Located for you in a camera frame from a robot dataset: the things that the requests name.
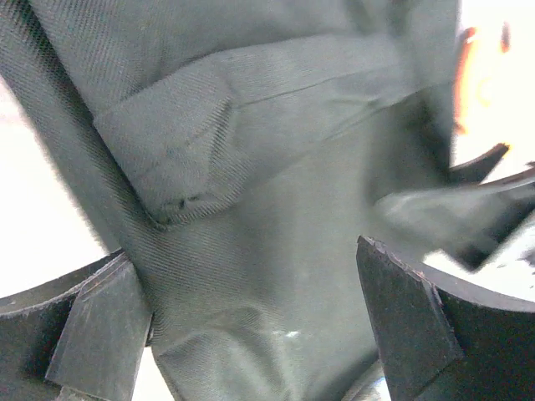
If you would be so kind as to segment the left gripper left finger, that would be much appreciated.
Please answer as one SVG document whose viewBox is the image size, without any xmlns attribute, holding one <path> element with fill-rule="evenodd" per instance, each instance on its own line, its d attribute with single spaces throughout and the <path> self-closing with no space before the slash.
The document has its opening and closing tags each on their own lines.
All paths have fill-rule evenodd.
<svg viewBox="0 0 535 401">
<path fill-rule="evenodd" d="M 152 311 L 116 251 L 1 300 L 3 400 L 130 400 Z"/>
</svg>

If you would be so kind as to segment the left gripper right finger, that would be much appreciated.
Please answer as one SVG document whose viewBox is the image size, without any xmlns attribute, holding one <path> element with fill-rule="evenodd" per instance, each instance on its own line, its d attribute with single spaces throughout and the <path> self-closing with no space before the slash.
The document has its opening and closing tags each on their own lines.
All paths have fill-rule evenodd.
<svg viewBox="0 0 535 401">
<path fill-rule="evenodd" d="M 532 400 L 534 304 L 361 236 L 356 262 L 393 400 Z"/>
</svg>

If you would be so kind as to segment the black student backpack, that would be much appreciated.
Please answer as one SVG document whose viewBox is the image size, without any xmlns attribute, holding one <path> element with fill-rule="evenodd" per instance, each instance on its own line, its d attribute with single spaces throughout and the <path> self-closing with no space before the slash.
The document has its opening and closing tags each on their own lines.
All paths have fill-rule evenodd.
<svg viewBox="0 0 535 401">
<path fill-rule="evenodd" d="M 2 2 L 1 75 L 133 264 L 174 399 L 355 400 L 385 378 L 361 236 L 473 271 L 533 226 L 533 170 L 487 180 L 505 145 L 450 164 L 460 11 Z"/>
</svg>

